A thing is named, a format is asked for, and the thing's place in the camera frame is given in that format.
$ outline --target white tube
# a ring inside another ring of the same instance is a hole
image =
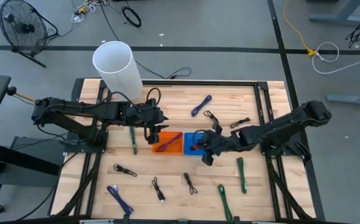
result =
[[[130,100],[140,96],[143,83],[127,44],[112,41],[99,46],[93,54],[93,65],[111,92],[120,91]],[[113,95],[113,98],[126,101],[119,94]]]

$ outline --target yellow cable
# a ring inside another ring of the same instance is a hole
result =
[[[35,99],[33,99],[32,97],[29,97],[29,96],[27,96],[27,95],[23,95],[23,94],[20,94],[20,93],[15,93],[15,94],[16,94],[17,96],[23,98],[23,99],[27,99],[27,100],[30,100],[30,101],[33,101],[33,102],[36,101]]]
[[[290,22],[288,21],[287,19],[287,14],[286,14],[286,9],[287,9],[287,4],[288,4],[288,0],[285,1],[285,5],[284,5],[284,19],[285,19],[285,22],[287,22],[288,26],[291,27],[291,29],[293,29],[297,34],[299,34],[300,36],[300,40],[302,41],[302,44],[303,46],[305,47],[305,49],[307,50],[308,52],[308,55],[309,56],[314,56],[316,53],[317,53],[317,50],[312,50],[310,48],[307,47],[307,45],[305,44],[305,41],[303,40],[303,37],[302,35],[300,34],[299,31],[297,31],[295,28],[293,28],[293,26],[290,24]]]

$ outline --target fan grille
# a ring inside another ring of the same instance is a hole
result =
[[[34,56],[45,49],[47,31],[36,9],[22,0],[7,0],[0,8],[0,28],[11,46]]]

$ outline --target blue cable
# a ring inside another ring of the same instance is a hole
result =
[[[202,109],[202,107],[204,107],[208,102],[210,102],[212,99],[212,96],[211,95],[208,95],[205,100],[200,104],[198,105],[197,107],[195,107],[194,109],[192,109],[191,111],[191,116],[195,116],[198,114],[198,112]]]
[[[122,200],[122,198],[119,196],[118,193],[118,186],[114,185],[113,187],[108,186],[107,187],[108,192],[112,195],[113,198],[116,199],[116,201],[118,201],[120,207],[122,207],[123,211],[127,214],[130,215],[134,210],[132,207],[130,207],[128,204],[126,204],[125,201]]]

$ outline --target green strap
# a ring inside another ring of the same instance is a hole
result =
[[[136,136],[135,136],[135,128],[130,127],[130,135],[131,135],[131,142],[133,144],[133,154],[137,154],[137,147],[136,147]]]
[[[241,177],[241,189],[242,193],[247,193],[247,183],[245,181],[244,175],[244,159],[242,157],[237,159],[238,169],[240,170],[240,177]]]
[[[225,219],[229,222],[229,223],[233,223],[234,219],[231,215],[230,209],[229,209],[229,205],[227,204],[227,199],[225,197],[225,190],[224,190],[224,186],[222,184],[219,184],[217,186],[217,188],[219,189],[219,193],[220,196],[222,197],[222,202],[223,202],[223,207],[224,207],[224,213],[225,213]]]

